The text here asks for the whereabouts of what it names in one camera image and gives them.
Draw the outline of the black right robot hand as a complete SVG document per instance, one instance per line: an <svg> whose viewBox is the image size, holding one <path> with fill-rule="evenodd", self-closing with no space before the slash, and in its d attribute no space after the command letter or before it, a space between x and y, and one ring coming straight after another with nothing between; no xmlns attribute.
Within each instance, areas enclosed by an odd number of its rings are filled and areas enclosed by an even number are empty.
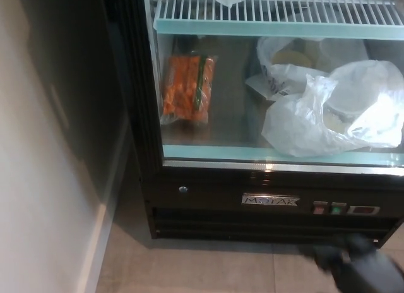
<svg viewBox="0 0 404 293"><path fill-rule="evenodd" d="M299 252L312 259L323 271L338 270L344 263L375 253L375 244L360 234L336 236L322 244L306 244L299 247Z"/></svg>

